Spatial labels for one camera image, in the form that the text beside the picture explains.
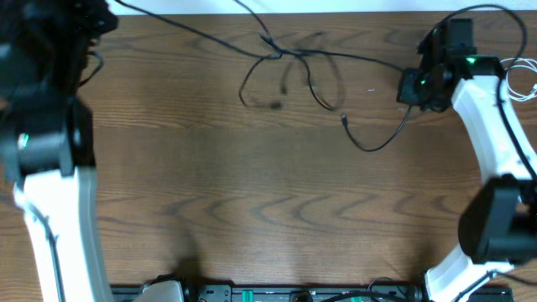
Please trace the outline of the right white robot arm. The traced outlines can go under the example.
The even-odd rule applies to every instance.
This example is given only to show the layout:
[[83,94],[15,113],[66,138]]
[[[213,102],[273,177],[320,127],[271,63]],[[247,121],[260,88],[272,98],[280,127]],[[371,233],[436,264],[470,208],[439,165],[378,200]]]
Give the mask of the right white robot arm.
[[536,152],[491,56],[459,56],[404,70],[398,102],[453,109],[477,157],[482,188],[458,222],[458,243],[423,276],[424,301],[467,301],[498,274],[536,257]]

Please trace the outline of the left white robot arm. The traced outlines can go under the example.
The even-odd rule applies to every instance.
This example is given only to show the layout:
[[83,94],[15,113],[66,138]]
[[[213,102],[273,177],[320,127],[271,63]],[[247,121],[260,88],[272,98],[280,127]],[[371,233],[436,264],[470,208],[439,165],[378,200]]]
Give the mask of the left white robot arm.
[[29,231],[46,301],[113,298],[96,223],[91,110],[78,97],[104,1],[1,4],[1,166]]

